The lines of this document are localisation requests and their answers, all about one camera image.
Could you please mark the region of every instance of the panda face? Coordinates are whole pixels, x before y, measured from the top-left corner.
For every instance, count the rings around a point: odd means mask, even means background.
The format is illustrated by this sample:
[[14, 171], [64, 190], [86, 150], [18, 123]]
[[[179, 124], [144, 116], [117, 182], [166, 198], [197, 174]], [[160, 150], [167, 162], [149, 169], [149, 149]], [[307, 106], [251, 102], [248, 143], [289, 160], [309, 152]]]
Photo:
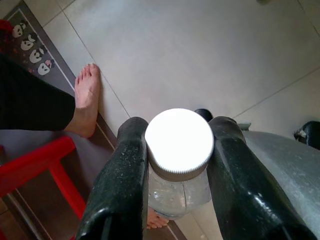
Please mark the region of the panda face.
[[14, 38], [20, 37], [22, 34], [24, 34], [24, 30], [21, 25], [15, 25], [13, 30], [12, 30], [12, 36]]
[[42, 50], [41, 48], [33, 50], [29, 56], [30, 62], [35, 64], [41, 61], [44, 53], [45, 53], [44, 50]]
[[38, 67], [38, 73], [41, 76], [46, 75], [49, 72], [50, 72], [50, 68], [45, 63], [41, 63], [40, 66]]
[[28, 51], [29, 49], [31, 49], [34, 46], [34, 43], [29, 41], [28, 39], [24, 39], [21, 42], [21, 49], [23, 51]]

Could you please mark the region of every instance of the tiled floor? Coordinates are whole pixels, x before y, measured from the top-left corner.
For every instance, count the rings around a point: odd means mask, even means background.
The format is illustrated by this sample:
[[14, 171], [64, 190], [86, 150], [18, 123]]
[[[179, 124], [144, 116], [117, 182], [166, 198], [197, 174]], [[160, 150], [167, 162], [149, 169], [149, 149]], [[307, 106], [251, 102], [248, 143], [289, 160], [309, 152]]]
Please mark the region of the tiled floor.
[[[0, 17], [14, 2], [0, 1]], [[320, 120], [320, 0], [26, 3], [75, 74], [100, 66], [100, 112], [115, 134], [129, 117], [174, 107], [291, 138]], [[178, 225], [189, 240], [221, 239], [209, 203]]]

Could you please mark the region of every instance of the red stool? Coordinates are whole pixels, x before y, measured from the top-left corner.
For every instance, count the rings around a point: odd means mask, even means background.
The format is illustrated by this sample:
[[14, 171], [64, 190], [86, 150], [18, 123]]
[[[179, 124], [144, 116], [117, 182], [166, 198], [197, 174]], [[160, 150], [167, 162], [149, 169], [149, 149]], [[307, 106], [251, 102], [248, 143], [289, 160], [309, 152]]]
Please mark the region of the red stool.
[[49, 170], [62, 195], [81, 219], [86, 208], [85, 201], [60, 163], [60, 160], [75, 148], [72, 139], [63, 136], [0, 166], [0, 198]]

